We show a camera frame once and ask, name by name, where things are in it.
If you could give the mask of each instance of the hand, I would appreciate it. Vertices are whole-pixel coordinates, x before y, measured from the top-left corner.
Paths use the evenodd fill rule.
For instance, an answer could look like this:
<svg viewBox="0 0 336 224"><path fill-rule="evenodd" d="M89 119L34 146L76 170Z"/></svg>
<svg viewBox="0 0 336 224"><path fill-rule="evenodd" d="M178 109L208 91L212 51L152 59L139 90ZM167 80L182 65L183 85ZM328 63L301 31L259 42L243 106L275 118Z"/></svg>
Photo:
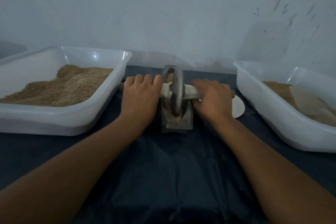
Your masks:
<svg viewBox="0 0 336 224"><path fill-rule="evenodd" d="M200 95L202 101L193 100L192 105L202 119L215 126L223 120L232 120L232 97L231 89L227 84L217 81L195 80L191 82Z"/></svg>
<svg viewBox="0 0 336 224"><path fill-rule="evenodd" d="M120 118L125 119L141 133L153 121L160 98L162 76L153 80L150 74L127 77L124 83Z"/></svg>

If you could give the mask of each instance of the white wall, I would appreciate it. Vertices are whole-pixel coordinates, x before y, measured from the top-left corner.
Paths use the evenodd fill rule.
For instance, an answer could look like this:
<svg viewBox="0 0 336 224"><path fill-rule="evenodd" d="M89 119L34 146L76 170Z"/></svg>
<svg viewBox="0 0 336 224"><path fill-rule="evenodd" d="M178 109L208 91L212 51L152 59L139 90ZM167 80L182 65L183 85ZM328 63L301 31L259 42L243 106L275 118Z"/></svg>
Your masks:
<svg viewBox="0 0 336 224"><path fill-rule="evenodd" d="M234 60L266 60L336 77L336 0L0 0L0 6L7 52L8 42L27 49L123 48L134 52L135 65L230 71Z"/></svg>

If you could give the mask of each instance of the dark blue cloth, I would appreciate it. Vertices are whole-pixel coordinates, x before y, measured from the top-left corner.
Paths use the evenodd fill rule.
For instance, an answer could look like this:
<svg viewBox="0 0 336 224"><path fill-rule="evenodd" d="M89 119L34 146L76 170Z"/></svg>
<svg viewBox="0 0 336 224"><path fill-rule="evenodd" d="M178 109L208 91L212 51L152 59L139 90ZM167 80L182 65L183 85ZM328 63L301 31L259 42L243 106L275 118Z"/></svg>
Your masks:
<svg viewBox="0 0 336 224"><path fill-rule="evenodd" d="M128 66L125 76L161 69ZM236 76L185 71L185 82L217 80L235 89ZM238 119L261 140L336 195L336 155L296 150L283 143L246 102ZM117 92L98 123L76 137L0 134L0 189L112 122ZM194 116L186 136L161 134L160 116L111 163L75 223L266 223L236 158L211 127Z"/></svg>

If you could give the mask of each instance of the right hand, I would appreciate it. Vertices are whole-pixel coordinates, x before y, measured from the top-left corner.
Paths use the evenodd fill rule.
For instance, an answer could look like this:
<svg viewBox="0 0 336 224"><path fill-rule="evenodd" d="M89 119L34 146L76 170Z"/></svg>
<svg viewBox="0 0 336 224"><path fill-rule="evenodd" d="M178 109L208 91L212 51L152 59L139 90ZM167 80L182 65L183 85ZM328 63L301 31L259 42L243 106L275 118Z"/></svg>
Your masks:
<svg viewBox="0 0 336 224"><path fill-rule="evenodd" d="M202 101L198 99L192 101L194 109L202 119L212 126L233 119L229 85L207 79L197 79L190 84L194 85L202 96Z"/></svg>

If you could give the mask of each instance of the left hand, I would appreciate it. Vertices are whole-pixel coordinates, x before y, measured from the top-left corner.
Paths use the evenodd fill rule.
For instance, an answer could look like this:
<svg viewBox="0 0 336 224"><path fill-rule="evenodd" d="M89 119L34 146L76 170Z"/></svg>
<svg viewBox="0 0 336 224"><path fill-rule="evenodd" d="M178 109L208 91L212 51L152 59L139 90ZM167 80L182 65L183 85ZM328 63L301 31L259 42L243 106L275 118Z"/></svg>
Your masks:
<svg viewBox="0 0 336 224"><path fill-rule="evenodd" d="M156 115L162 83L161 75L154 80L150 74L127 77L119 117L142 133Z"/></svg>

